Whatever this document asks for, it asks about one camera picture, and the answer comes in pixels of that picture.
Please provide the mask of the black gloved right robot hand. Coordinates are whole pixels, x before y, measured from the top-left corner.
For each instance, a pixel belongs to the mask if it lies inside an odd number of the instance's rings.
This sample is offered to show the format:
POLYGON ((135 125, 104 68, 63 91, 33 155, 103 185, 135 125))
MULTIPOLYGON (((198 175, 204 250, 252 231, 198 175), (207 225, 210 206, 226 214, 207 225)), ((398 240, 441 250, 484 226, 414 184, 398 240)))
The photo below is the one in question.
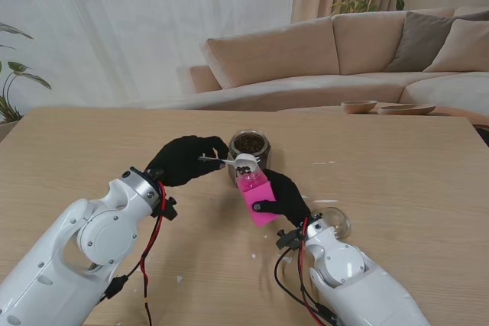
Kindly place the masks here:
POLYGON ((264 175, 270 182, 275 200, 255 202, 251 206, 252 210, 259 213, 283 215, 295 228, 299 228, 305 219, 310 217, 311 211, 296 184, 289 177, 271 169, 265 169, 264 175))

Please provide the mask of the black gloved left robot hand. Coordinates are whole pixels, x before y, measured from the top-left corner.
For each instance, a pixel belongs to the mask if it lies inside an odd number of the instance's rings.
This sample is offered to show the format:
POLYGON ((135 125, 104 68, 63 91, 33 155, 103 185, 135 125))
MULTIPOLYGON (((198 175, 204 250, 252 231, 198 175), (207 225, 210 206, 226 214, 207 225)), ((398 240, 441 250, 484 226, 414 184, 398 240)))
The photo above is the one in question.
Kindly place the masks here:
POLYGON ((165 144, 144 172, 164 186, 177 187, 220 170, 228 157, 228 146, 217 136, 179 137, 165 144))

